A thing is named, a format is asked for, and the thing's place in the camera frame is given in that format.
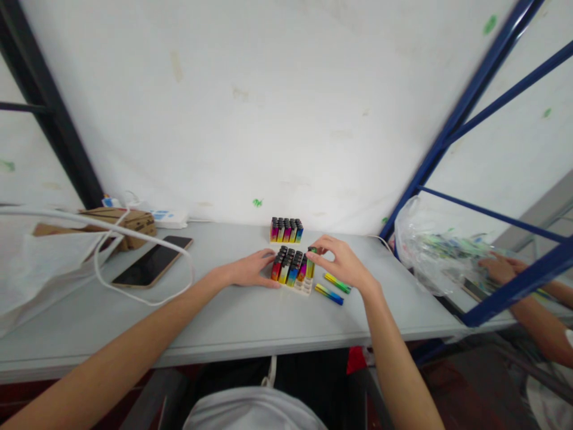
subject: hand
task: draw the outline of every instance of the hand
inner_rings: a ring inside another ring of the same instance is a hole
[[[261,270],[271,264],[274,259],[275,252],[267,248],[216,270],[225,276],[227,285],[234,284],[243,287],[260,285],[266,288],[280,288],[280,283],[261,276]]]
[[[480,267],[484,267],[488,270],[488,275],[495,282],[504,285],[507,284],[515,277],[515,270],[510,259],[505,258],[497,253],[492,253],[495,259],[483,259],[477,262]]]
[[[324,235],[312,244],[316,253],[307,252],[306,257],[314,264],[324,268],[334,277],[359,290],[376,282],[368,269],[356,257],[348,243]],[[334,261],[328,261],[322,255],[328,251],[334,254]]]
[[[529,267],[528,264],[523,263],[523,261],[521,261],[521,260],[511,259],[509,257],[505,257],[505,259],[507,260],[508,263],[511,264],[511,266],[513,267],[513,271],[516,272],[518,275]]]

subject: red object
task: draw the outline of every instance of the red object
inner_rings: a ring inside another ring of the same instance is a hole
[[[273,271],[270,274],[270,278],[273,281],[278,281],[280,272],[281,272],[281,263],[275,263],[275,265],[273,266]]]
[[[362,353],[361,346],[353,346],[350,348],[350,353],[348,354],[348,364],[346,365],[346,374],[352,374],[360,369],[367,368],[366,360],[364,359],[364,354]]]

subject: reflected hand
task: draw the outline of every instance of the reflected hand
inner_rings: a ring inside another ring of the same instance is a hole
[[[522,263],[519,260],[508,259],[497,253],[493,253],[495,259],[482,259],[477,262],[480,267],[486,268],[488,270],[488,275],[495,282],[504,285],[511,281],[516,274],[514,266],[511,264],[510,260]]]
[[[523,261],[521,260],[512,259],[509,257],[505,257],[505,259],[507,260],[508,263],[511,264],[511,266],[513,267],[513,271],[516,272],[518,275],[529,267],[528,264],[523,263]]]
[[[261,271],[275,259],[272,249],[264,249],[241,258],[234,263],[221,266],[216,271],[221,272],[228,285],[241,285],[243,287],[260,285],[266,288],[280,288],[281,285],[272,279],[261,276]]]

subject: smartphone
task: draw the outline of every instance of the smartphone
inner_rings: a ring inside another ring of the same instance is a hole
[[[467,294],[469,294],[476,302],[481,303],[489,297],[489,294],[479,288],[476,284],[469,279],[465,279],[464,284],[461,286]]]
[[[164,241],[183,249],[189,248],[193,243],[193,239],[179,236],[167,236]],[[128,288],[151,288],[180,256],[181,254],[175,250],[162,245],[155,245],[115,278],[112,285]]]

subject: person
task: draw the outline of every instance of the person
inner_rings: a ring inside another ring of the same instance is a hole
[[[488,271],[489,277],[500,285],[507,284],[521,274],[528,265],[521,260],[493,253],[494,258],[482,259],[479,266]],[[543,290],[573,309],[573,289],[562,282],[551,281]],[[549,312],[532,295],[510,307],[515,319],[529,333],[548,363],[537,366],[573,388],[573,331]],[[531,351],[523,351],[532,356]],[[573,428],[573,406],[543,386],[533,377],[525,378],[524,397],[541,429]]]
[[[360,292],[372,337],[378,381],[397,428],[443,429],[432,397],[416,368],[380,283],[348,244],[324,235],[307,258]],[[334,254],[334,261],[324,258]],[[141,320],[77,366],[6,421],[1,430],[88,429],[95,425],[153,366],[177,335],[217,293],[229,285],[280,284],[260,275],[274,259],[258,251],[209,272],[192,288]],[[183,428],[325,428],[298,399],[268,387],[243,387],[200,399]]]

